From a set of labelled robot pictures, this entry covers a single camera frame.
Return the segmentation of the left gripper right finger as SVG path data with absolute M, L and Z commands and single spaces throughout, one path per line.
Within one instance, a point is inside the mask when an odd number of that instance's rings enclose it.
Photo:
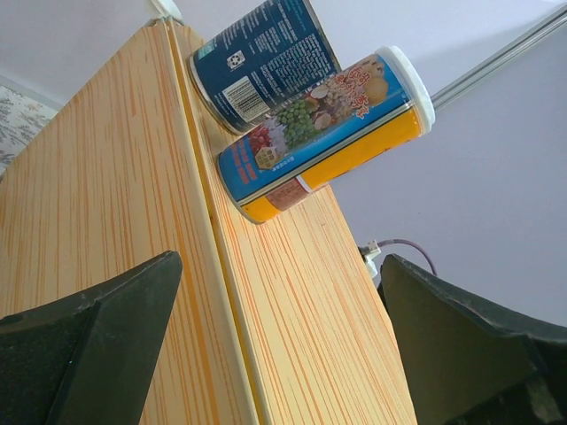
M 385 257 L 379 293 L 420 424 L 564 424 L 566 329 Z

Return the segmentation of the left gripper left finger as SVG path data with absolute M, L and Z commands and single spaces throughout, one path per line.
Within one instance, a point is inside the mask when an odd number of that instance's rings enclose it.
M 137 424 L 183 272 L 165 251 L 1 320 L 3 424 Z

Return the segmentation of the yellow porridge can with spoon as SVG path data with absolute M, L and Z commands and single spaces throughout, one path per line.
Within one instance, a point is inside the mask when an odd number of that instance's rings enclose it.
M 383 46 L 222 151 L 235 207 L 263 223 L 342 174 L 431 131 L 431 97 L 406 54 Z

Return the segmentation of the dark blue tin can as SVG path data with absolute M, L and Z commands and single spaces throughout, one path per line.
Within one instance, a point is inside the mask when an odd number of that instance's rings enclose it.
M 305 0 L 265 1 L 187 61 L 205 105 L 243 135 L 341 69 Z

